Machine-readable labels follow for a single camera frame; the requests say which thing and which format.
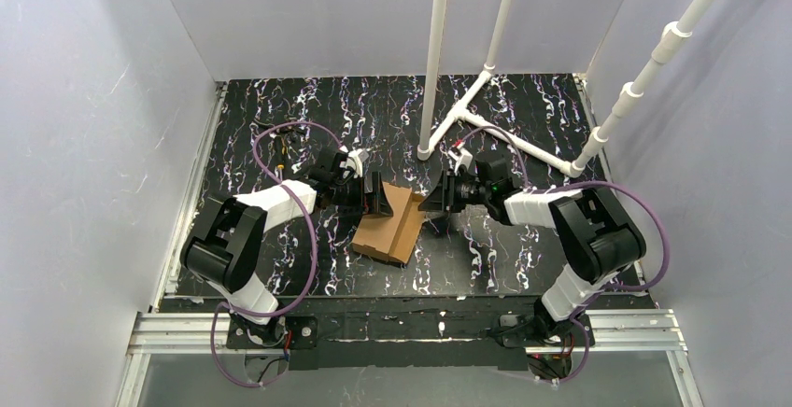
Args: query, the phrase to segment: white wall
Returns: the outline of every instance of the white wall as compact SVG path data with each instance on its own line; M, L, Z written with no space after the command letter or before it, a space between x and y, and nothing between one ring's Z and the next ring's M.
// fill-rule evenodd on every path
M3 405L107 406L214 84L168 0L0 0Z
M588 72L597 119L691 0L625 0ZM789 405L792 0L717 0L606 151L672 240L652 293L706 405Z
M584 72L622 0L515 0L500 72ZM431 0L173 0L215 80L425 74ZM501 0L448 0L442 73L478 74Z

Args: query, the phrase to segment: brown cardboard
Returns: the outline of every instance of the brown cardboard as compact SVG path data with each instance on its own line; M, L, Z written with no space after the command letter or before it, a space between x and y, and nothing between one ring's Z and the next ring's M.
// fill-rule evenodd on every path
M424 213L418 211L418 205L424 198L407 188L382 186L393 216L363 216L352 237L352 249L376 260L406 264L423 225Z

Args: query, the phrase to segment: white pvc pipe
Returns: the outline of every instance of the white pvc pipe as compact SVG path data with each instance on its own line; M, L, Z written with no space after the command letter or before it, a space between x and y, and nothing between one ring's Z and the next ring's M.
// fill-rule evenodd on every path
M506 20L509 18L509 8L512 0L501 0L501 7L498 9L498 18L495 20L495 29L492 31L492 39L489 41L489 52L484 68L488 71L495 69L495 60L498 58L498 49L501 47L503 30L506 27Z
M443 28L446 24L447 1L433 0L431 5L429 55L426 59L426 83L424 84L420 141L417 150L418 158L421 160L427 160L431 155L429 139L431 121L434 118L434 98L437 94L437 72L440 67L440 49L443 46Z
M680 17L679 21L669 23L663 31L658 45L652 51L652 58L643 67L634 82L628 82L622 88L611 114L600 128L593 129L588 141L583 146L580 156L572 163L570 176L580 176L589 160L597 156L605 147L611 133L622 118L638 104L644 96L644 90L654 81L663 64L668 63L674 54L682 47L685 40L690 37L693 27L701 16L712 5L714 0L693 0Z
M494 125L494 124L484 120L484 118L482 118L482 117L480 117L478 115L474 115L473 113L471 113L471 112L469 112L467 110L465 110L465 113L463 114L463 116L461 118L466 120L467 122L470 122L472 125L474 125L476 127L484 127L484 126L493 126ZM492 130L492 131L487 131L487 133L489 133L489 134L491 134L493 136L496 136L498 138L501 138L503 141L507 141L506 137L500 132ZM535 145L533 145L533 144L529 143L528 141L520 138L519 136L515 136L515 135L509 133L509 137L512 139L512 141L514 141L515 146L517 146L517 148L519 148L520 150L524 151L525 153L528 153L529 155L531 155L533 157L536 157L539 160L542 160L542 161L546 162L547 164L555 167L556 169L559 169L564 174L568 175L569 172L571 171L571 167L570 167L571 164L568 161L564 161L561 158L553 155L552 153L545 152L541 148L536 147Z
M418 157L421 160L425 161L430 157L430 155L434 152L434 148L437 147L437 145L443 139L443 136L445 136L446 132L448 132L448 129L454 125L454 122L461 119L461 116L465 113L470 101L474 98L478 91L481 90L481 87L487 83L490 77L492 77L492 74L487 71L482 71L473 83L473 86L471 86L471 88L465 92L465 95L463 95L462 98L451 107L451 110L447 115L445 115L443 122L437 126L437 129L431 134L431 138L429 138L429 153L423 155L421 154L420 150L418 151Z

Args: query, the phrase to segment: red wire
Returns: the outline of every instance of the red wire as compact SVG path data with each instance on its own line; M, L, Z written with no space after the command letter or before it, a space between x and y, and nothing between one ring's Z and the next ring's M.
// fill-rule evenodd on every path
M291 330L289 331L289 336L286 338L286 345L283 346L283 357L286 361L289 361L289 345L291 344Z
M565 355L566 357L571 356L572 355L572 350L574 349L574 334L570 334L570 336L572 337L572 340L571 340L571 344L570 344L570 350Z

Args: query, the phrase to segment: black cable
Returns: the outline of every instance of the black cable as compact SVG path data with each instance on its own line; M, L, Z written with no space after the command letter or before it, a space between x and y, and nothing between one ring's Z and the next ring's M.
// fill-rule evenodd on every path
M260 384L262 382L262 380L264 379L264 375L267 374L267 370L270 369L272 364L275 363L275 362L279 362L281 360L286 360L286 359L285 358L274 358L274 359L270 360L270 362L267 364L267 366L264 367L264 371L262 372L262 374L259 376L259 380L256 381L256 382L258 382Z

